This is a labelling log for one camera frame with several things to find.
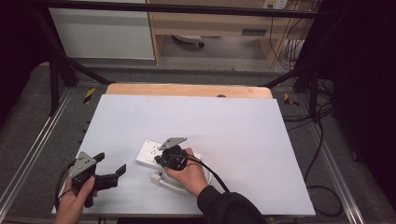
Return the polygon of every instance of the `white tabletop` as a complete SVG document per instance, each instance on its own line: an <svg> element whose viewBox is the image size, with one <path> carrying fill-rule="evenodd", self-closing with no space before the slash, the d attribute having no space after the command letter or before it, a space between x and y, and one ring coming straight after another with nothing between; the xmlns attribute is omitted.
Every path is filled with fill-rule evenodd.
<svg viewBox="0 0 396 224"><path fill-rule="evenodd" d="M84 214L200 216L192 195L152 184L154 170L135 161L145 140L168 137L187 137L181 146L200 153L230 191L264 215L315 214L276 100L132 95L102 95L82 142L79 151L106 153L97 174L127 165L119 185L100 191Z"/></svg>

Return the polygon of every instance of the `wrist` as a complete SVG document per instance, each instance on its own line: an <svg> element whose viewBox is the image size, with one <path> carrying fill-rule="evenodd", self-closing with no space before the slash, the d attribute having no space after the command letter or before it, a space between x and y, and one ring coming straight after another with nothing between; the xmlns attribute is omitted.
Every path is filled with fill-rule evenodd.
<svg viewBox="0 0 396 224"><path fill-rule="evenodd" d="M205 189L208 186L208 184L205 183L200 183L198 185L195 185L193 189L191 190L191 194L194 195L196 198L198 198L198 195L202 192L203 189Z"/></svg>

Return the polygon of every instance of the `gray carpet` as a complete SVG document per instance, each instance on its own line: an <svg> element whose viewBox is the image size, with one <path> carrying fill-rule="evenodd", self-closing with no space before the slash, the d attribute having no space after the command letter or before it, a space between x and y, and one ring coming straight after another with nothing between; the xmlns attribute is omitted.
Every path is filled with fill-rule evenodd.
<svg viewBox="0 0 396 224"><path fill-rule="evenodd" d="M125 82L243 84L255 86L269 79L269 77L258 76L256 73L244 73L243 76L240 76L241 74L233 72L215 72L213 74L210 74L210 72L191 72L186 76L185 73L183 75L182 72L175 71L136 72L125 69L113 69L113 71L101 70L99 73L108 78L115 78L117 81ZM33 144L40 128L47 119L50 111L50 95L47 84L47 70L43 68L36 69L20 103L13 108L6 125L1 129L1 160L2 164L7 165L7 169L1 169L0 171L2 172L1 190L7 186L8 181L19 167L24 155L26 155L27 150ZM91 119L100 95L106 91L105 86L97 87L90 103L84 105L82 101L88 89L89 87L74 89L66 110L43 148L14 204L8 211L8 219L14 217L53 218L50 211L53 206L53 191L58 175L63 167L75 158L79 148L79 141L83 140L84 137L83 130L89 128L87 121ZM283 92L274 93L283 115L302 115L304 113L300 106L285 105L283 96ZM289 129L302 123L287 123L286 127ZM337 120L327 117L323 119L323 126L326 141L332 149L332 153L345 176L364 219L368 223L396 222L394 211L371 177L365 164L351 159L347 142L337 124ZM289 131L289 135L297 161L304 174L318 144L314 140L308 125ZM332 188L332 181L320 156L307 182L309 185L323 185ZM310 195L314 205L318 208L329 213L337 210L338 204L329 193L313 190ZM347 223L348 219L343 213L339 217L325 217L318 214L315 217L298 218L297 221Z"/></svg>

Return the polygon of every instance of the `white cabinet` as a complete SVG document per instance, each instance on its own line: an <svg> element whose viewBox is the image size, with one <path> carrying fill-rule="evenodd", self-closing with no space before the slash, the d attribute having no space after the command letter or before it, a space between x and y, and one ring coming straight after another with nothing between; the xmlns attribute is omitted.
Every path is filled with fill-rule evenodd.
<svg viewBox="0 0 396 224"><path fill-rule="evenodd" d="M147 12L51 8L50 13L70 57L154 60Z"/></svg>

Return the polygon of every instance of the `metal frame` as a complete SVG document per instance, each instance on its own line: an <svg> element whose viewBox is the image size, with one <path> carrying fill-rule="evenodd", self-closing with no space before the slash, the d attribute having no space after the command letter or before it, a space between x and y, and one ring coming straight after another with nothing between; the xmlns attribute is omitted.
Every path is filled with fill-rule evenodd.
<svg viewBox="0 0 396 224"><path fill-rule="evenodd" d="M329 12L316 11L293 11L293 10L273 10L243 7L203 7L203 6L183 6L183 5L162 5L162 4L136 4L136 3L109 3L109 2L85 2L85 1L61 1L61 0L35 0L30 8L36 23L39 25L46 37L52 56L50 62L51 71L51 111L52 115L59 106L59 88L57 83L58 72L64 80L66 86L76 86L78 79L71 67L76 68L85 75L92 77L102 84L111 84L114 81L107 80L95 74L93 71L69 58L62 48L61 43L55 38L54 33L49 28L43 8L72 8L89 10L113 10L113 11L140 11L140 12L167 12L167 13L194 13L194 14L215 14L215 15L235 15L235 16L255 16L255 17L277 17L277 18L303 18L303 19L329 19L335 14Z"/></svg>
<svg viewBox="0 0 396 224"><path fill-rule="evenodd" d="M18 168L18 171L15 173L12 180L9 182L6 190L1 195L0 223L2 223L3 219L6 217L6 214L12 203L14 202L15 198L17 197L18 192L20 191L24 181L26 180L33 166L35 165L35 161L38 159L38 156L40 155L40 152L43 149L44 145L47 143L47 140L49 139L52 130L54 129L59 118L64 112L64 109L66 108L66 105L69 101L69 97L71 96L73 91L74 88L68 88L64 91L58 110L54 112L52 117L48 118L40 134L38 135L37 139L27 153L25 159Z"/></svg>
<svg viewBox="0 0 396 224"><path fill-rule="evenodd" d="M306 97L301 96L300 94L297 95L299 102L302 105L302 108L305 113L309 111L308 102ZM314 133L315 140L319 142L320 139L320 129L317 123L310 123L311 129ZM344 206L344 211L346 216L349 219L350 223L353 224L363 224L364 219L361 215L361 210L356 205L355 199L353 198L352 193L347 186L347 182L345 181L340 168L332 156L332 153L326 143L326 140L323 139L322 147L321 147L321 157L329 171L330 178L332 179L332 183L334 184L334 188L337 191L338 196L341 199L341 202Z"/></svg>

